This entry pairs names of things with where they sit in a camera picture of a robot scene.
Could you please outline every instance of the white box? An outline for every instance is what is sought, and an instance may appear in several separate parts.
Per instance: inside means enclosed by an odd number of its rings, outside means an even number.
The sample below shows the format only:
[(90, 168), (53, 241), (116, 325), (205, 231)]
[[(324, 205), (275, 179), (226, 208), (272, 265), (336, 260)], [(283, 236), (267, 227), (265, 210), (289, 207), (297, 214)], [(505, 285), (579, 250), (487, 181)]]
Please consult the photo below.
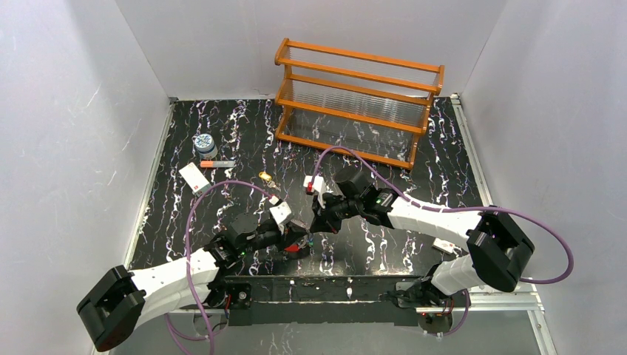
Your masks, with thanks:
[(194, 195), (200, 196), (203, 192), (207, 191), (211, 184), (205, 178), (202, 172), (196, 167), (196, 164), (189, 163), (178, 171), (180, 176), (185, 179), (185, 182), (192, 188)]

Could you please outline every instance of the cable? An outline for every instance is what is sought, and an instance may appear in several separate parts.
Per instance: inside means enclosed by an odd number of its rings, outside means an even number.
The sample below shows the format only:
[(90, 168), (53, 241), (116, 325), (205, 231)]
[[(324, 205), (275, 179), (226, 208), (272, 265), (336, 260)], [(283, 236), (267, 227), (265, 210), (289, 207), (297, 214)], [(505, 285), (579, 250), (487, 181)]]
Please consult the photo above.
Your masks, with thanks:
[(176, 334), (174, 333), (173, 327), (170, 324), (170, 322), (166, 321), (166, 325), (168, 326), (168, 331), (170, 332), (170, 336), (172, 336), (172, 340), (174, 340), (174, 342), (176, 343), (177, 347), (185, 354), (185, 355), (192, 355), (192, 353), (190, 353), (185, 346), (183, 346), (183, 344), (180, 343), (180, 340), (176, 337)]
[(461, 316), (459, 323), (457, 323), (457, 325), (453, 329), (451, 329), (450, 331), (446, 333), (437, 333), (433, 335), (438, 336), (439, 334), (441, 334), (443, 337), (447, 335), (451, 335), (455, 333), (456, 331), (458, 331), (459, 328), (461, 328), (461, 325), (464, 324), (464, 322), (466, 322), (466, 317), (468, 317), (468, 309), (470, 308), (470, 295), (468, 294), (468, 290), (463, 290), (461, 293), (466, 295), (466, 308), (464, 308), (464, 315)]
[(327, 149), (325, 149), (324, 152), (322, 152), (322, 154), (318, 157), (318, 161), (316, 162), (316, 165), (313, 168), (313, 174), (311, 175), (311, 181), (309, 183), (310, 185), (313, 185), (314, 178), (316, 177), (316, 175), (318, 175), (318, 170), (320, 169), (320, 163), (322, 162), (322, 159), (324, 158), (324, 156), (327, 153), (329, 153), (333, 149), (341, 149), (341, 150), (344, 150), (344, 151), (349, 152), (350, 154), (352, 154), (355, 158), (357, 158), (359, 161), (361, 161), (362, 164), (364, 164), (364, 166), (366, 166), (378, 179), (380, 179), (387, 186), (389, 186), (403, 200), (406, 200), (406, 201), (410, 202), (412, 205), (414, 205), (414, 206), (416, 206), (416, 207), (418, 207), (420, 209), (424, 209), (424, 210), (427, 210), (427, 211), (430, 211), (430, 212), (441, 212), (441, 213), (456, 213), (456, 212), (471, 212), (471, 211), (507, 213), (507, 214), (511, 214), (511, 215), (523, 218), (524, 220), (528, 220), (529, 222), (531, 222), (531, 223), (535, 224), (536, 226), (539, 226), (542, 229), (544, 229), (545, 231), (547, 231), (549, 234), (551, 234), (553, 237), (555, 237), (555, 239), (562, 245), (562, 247), (564, 248), (564, 251), (566, 252), (566, 257), (568, 258), (568, 266), (566, 267), (566, 270), (560, 276), (553, 277), (552, 279), (533, 280), (533, 279), (527, 279), (527, 278), (521, 277), (520, 281), (522, 281), (524, 283), (535, 283), (535, 284), (538, 284), (538, 285), (549, 285), (549, 284), (552, 284), (552, 283), (559, 283), (561, 280), (566, 279), (572, 273), (572, 269), (575, 266), (575, 259), (572, 256), (572, 250), (570, 249), (570, 247), (566, 243), (566, 241), (555, 230), (553, 230), (553, 228), (549, 227), (544, 222), (536, 220), (535, 218), (530, 217), (530, 216), (528, 216), (526, 214), (523, 214), (523, 213), (511, 210), (511, 209), (504, 209), (504, 208), (501, 208), (501, 207), (478, 206), (478, 207), (458, 207), (458, 208), (454, 208), (454, 209), (437, 209), (437, 208), (430, 207), (430, 206), (422, 206), (420, 203), (417, 203), (414, 200), (411, 200), (407, 195), (405, 195), (403, 192), (401, 192), (401, 190), (399, 190), (399, 188), (394, 186), (390, 181), (385, 180), (385, 178), (382, 177), (381, 174), (379, 174), (369, 163), (366, 162), (366, 160), (364, 160), (362, 157), (360, 157), (352, 149), (345, 148), (343, 146), (330, 146)]
[(226, 306), (224, 306), (224, 317), (228, 320), (228, 307), (231, 305), (231, 295), (228, 296), (226, 300)]
[(166, 313), (163, 316), (166, 318), (166, 324), (168, 325), (168, 329), (170, 330), (170, 334), (174, 333), (174, 334), (178, 335), (179, 337), (181, 337), (181, 338), (183, 338), (185, 340), (190, 340), (192, 342), (199, 342), (199, 341), (207, 339), (207, 337), (191, 337), (189, 335), (185, 335), (185, 334), (181, 333), (172, 324), (172, 321), (170, 320), (170, 315), (169, 314)]
[(455, 307), (455, 300), (451, 297), (451, 307), (449, 308), (447, 315), (453, 312), (454, 307)]
[[(196, 200), (196, 202), (192, 206), (192, 210), (189, 212), (189, 216), (187, 217), (187, 224), (185, 226), (185, 253), (186, 253), (186, 258), (187, 258), (187, 268), (186, 268), (187, 283), (189, 284), (190, 291), (192, 291), (192, 296), (194, 297), (194, 300), (196, 301), (196, 305), (198, 306), (198, 309), (200, 310), (200, 315), (203, 316), (203, 319), (205, 320), (205, 324), (207, 326), (207, 330), (209, 331), (209, 342), (210, 342), (209, 343), (209, 354), (210, 355), (214, 355), (214, 352), (215, 352), (214, 332), (213, 332), (213, 328), (211, 326), (211, 322), (209, 322), (209, 318), (207, 317), (207, 312), (205, 312), (205, 307), (203, 306), (203, 301), (201, 301), (200, 297), (198, 297), (198, 293), (196, 292), (196, 288), (194, 287), (194, 281), (192, 280), (192, 242), (189, 240), (190, 239), (189, 238), (189, 229), (192, 226), (192, 218), (194, 217), (194, 213), (196, 212), (196, 209), (200, 205), (200, 202), (203, 201), (203, 198), (205, 198), (205, 196), (209, 192), (213, 191), (217, 187), (222, 186), (222, 185), (228, 185), (230, 183), (232, 183), (234, 185), (244, 185), (244, 186), (250, 187), (251, 189), (256, 189), (257, 191), (261, 192), (267, 198), (271, 198), (272, 197), (269, 193), (263, 191), (261, 188), (255, 186), (255, 185), (253, 185), (251, 183), (246, 183), (244, 181), (238, 181), (238, 180), (220, 181), (219, 183), (216, 183), (213, 186), (210, 186), (207, 189), (207, 191), (203, 192), (203, 194), (198, 197), (198, 199)], [(181, 351), (183, 353), (189, 354), (189, 352), (187, 350), (184, 350), (185, 348), (183, 347), (183, 345), (180, 345), (179, 348), (181, 349)]]
[(221, 325), (227, 325), (227, 324), (228, 324), (227, 322), (219, 322), (216, 325), (214, 325), (214, 328), (212, 329), (212, 331), (215, 331), (215, 328), (217, 328), (217, 327), (219, 327)]

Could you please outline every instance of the small yellow object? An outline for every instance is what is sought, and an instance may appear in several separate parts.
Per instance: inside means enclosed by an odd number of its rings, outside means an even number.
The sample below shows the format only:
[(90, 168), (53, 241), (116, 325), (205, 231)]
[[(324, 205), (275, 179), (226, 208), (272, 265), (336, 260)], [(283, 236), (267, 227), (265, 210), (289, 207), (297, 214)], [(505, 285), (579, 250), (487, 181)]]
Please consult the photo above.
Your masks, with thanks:
[(267, 172), (260, 172), (259, 177), (261, 178), (261, 180), (264, 180), (266, 183), (269, 183), (270, 181), (272, 181), (272, 176), (270, 176), (270, 174), (268, 174)]

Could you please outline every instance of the small white block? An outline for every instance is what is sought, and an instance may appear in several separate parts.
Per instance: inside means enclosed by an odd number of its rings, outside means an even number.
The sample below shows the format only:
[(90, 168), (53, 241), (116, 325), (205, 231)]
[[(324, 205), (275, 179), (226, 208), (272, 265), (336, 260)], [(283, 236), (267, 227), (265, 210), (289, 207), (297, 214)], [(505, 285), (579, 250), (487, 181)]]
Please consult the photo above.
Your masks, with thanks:
[(178, 171), (180, 176), (185, 179), (185, 182), (192, 188), (194, 195), (200, 196), (203, 192), (207, 191), (211, 184), (205, 178), (202, 172), (196, 167), (196, 164), (189, 163)]
[(441, 250), (447, 254), (452, 254), (455, 251), (455, 244), (451, 242), (447, 242), (446, 240), (442, 240), (440, 238), (436, 238), (433, 241), (433, 248)]

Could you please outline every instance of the blue lid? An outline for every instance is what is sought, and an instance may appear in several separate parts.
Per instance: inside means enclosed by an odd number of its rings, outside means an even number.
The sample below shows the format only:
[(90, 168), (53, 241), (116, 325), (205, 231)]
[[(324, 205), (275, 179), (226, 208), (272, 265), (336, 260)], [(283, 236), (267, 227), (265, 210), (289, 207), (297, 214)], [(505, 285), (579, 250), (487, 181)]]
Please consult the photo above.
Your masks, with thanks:
[(196, 139), (194, 140), (194, 145), (196, 146), (196, 149), (199, 149), (199, 150), (209, 149), (213, 147), (214, 139), (210, 135), (207, 135), (207, 134), (198, 135)]

